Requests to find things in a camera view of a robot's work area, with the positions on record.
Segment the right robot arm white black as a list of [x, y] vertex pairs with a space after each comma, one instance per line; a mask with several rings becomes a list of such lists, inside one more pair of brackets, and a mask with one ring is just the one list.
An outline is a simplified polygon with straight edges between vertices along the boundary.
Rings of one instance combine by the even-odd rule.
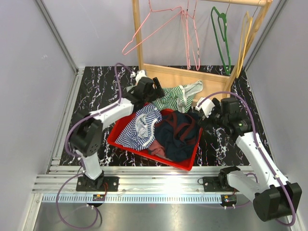
[[253, 169], [251, 179], [239, 167], [222, 168], [216, 177], [216, 184], [223, 191], [239, 191], [253, 204], [255, 213], [262, 221], [279, 220], [291, 216], [287, 224], [293, 226], [302, 195], [298, 183], [291, 183], [282, 174], [266, 149], [251, 115], [244, 115], [240, 109], [241, 98], [200, 98], [197, 111], [203, 111], [207, 124], [224, 128], [237, 147], [243, 152]]

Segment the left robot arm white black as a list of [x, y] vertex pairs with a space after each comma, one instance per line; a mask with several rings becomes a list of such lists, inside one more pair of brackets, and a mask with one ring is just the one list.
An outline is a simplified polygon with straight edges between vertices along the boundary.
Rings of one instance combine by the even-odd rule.
[[164, 95], [158, 78], [141, 77], [137, 85], [120, 97], [119, 101], [80, 117], [65, 140], [66, 145], [72, 146], [73, 154], [81, 159], [84, 170], [80, 185], [93, 191], [106, 186], [97, 154], [102, 145], [103, 130]]

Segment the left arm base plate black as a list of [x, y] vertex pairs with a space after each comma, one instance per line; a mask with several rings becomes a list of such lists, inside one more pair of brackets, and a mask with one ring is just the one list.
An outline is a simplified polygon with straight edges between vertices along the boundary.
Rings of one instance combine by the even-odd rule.
[[76, 191], [77, 192], [117, 192], [119, 185], [119, 177], [105, 176], [91, 180], [86, 176], [78, 177]]

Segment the green white striped tank top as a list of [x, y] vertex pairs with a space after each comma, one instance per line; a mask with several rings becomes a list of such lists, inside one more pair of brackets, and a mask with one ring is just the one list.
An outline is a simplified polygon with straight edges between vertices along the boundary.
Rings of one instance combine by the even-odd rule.
[[181, 113], [187, 113], [195, 96], [203, 90], [201, 80], [192, 84], [178, 85], [173, 88], [163, 88], [164, 96], [152, 102], [160, 111], [172, 109]]

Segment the yellow plastic hanger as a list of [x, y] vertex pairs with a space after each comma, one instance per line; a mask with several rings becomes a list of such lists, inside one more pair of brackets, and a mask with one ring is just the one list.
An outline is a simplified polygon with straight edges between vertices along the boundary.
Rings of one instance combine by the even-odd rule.
[[238, 53], [238, 60], [237, 60], [237, 70], [235, 77], [238, 78], [240, 72], [242, 70], [244, 64], [244, 54], [246, 51], [246, 46], [248, 43], [248, 36], [252, 27], [253, 17], [249, 15], [249, 12], [246, 12], [242, 22], [242, 29], [241, 29], [241, 38], [240, 38], [240, 46], [239, 46], [239, 53]]

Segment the blue white striped tank top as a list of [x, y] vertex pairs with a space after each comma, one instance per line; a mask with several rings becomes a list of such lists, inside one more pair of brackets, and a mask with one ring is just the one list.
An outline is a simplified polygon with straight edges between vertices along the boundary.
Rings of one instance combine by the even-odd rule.
[[154, 104], [149, 103], [136, 112], [115, 143], [136, 151], [145, 150], [155, 141], [155, 125], [161, 121], [161, 112]]

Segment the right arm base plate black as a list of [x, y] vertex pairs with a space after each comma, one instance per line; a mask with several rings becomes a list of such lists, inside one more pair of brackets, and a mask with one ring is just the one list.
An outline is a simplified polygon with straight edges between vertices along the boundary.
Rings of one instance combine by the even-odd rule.
[[222, 176], [202, 177], [197, 180], [197, 183], [203, 187], [204, 192], [228, 192], [230, 190]]

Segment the red tank top grey trim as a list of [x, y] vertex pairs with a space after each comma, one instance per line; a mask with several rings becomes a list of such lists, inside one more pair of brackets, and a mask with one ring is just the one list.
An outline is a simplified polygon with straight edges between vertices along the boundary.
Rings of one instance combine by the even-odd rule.
[[148, 153], [150, 155], [156, 155], [160, 158], [166, 158], [165, 148], [157, 140], [154, 140], [149, 146]]

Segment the navy maroon tank top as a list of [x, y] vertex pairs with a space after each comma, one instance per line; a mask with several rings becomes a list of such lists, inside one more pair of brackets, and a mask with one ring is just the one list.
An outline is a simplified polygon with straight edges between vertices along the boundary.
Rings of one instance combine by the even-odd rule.
[[155, 124], [155, 139], [165, 149], [167, 159], [181, 162], [191, 158], [199, 138], [198, 119], [197, 113], [173, 111]]

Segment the green plastic hanger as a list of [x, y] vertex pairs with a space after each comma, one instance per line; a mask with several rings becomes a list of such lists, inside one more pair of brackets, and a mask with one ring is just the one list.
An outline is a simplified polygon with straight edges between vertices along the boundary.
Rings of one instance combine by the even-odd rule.
[[211, 9], [211, 23], [215, 35], [217, 49], [226, 75], [231, 73], [231, 56], [227, 37], [227, 16], [213, 6]]

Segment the pink wire hanger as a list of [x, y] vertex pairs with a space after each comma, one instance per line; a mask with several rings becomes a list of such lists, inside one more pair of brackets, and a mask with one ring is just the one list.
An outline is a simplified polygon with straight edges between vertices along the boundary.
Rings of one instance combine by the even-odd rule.
[[181, 24], [182, 24], [183, 35], [184, 35], [187, 70], [191, 70], [193, 61], [196, 61], [194, 50], [193, 50], [192, 39], [189, 33], [189, 17], [190, 17], [188, 13], [189, 5], [190, 5], [190, 1], [188, 0], [186, 9], [182, 10], [182, 13], [181, 13]]
[[198, 1], [195, 0], [193, 10], [192, 10], [192, 14], [189, 13], [189, 9], [188, 9], [188, 13], [190, 15], [190, 17], [189, 17], [189, 33], [190, 33], [190, 20], [192, 20], [192, 26], [193, 26], [193, 32], [194, 32], [194, 41], [193, 41], [193, 38], [192, 38], [191, 33], [190, 33], [190, 37], [192, 39], [193, 50], [194, 50], [194, 54], [195, 54], [195, 59], [196, 59], [196, 61], [193, 61], [193, 62], [194, 62], [194, 65], [196, 67], [196, 70], [198, 71], [200, 69], [201, 60], [200, 60], [199, 38], [198, 38], [198, 32], [197, 32], [197, 26], [196, 26], [197, 3], [198, 3]]
[[[149, 12], [144, 19], [141, 19], [141, 3], [146, 3], [149, 7]], [[179, 4], [174, 7], [168, 6], [165, 8], [157, 8], [156, 6], [153, 6], [153, 2], [151, 0], [133, 0], [132, 10], [134, 34], [131, 40], [123, 47], [122, 54], [128, 55], [133, 50], [136, 50], [137, 57], [142, 58], [142, 44], [172, 20], [181, 17], [182, 9], [183, 7]]]

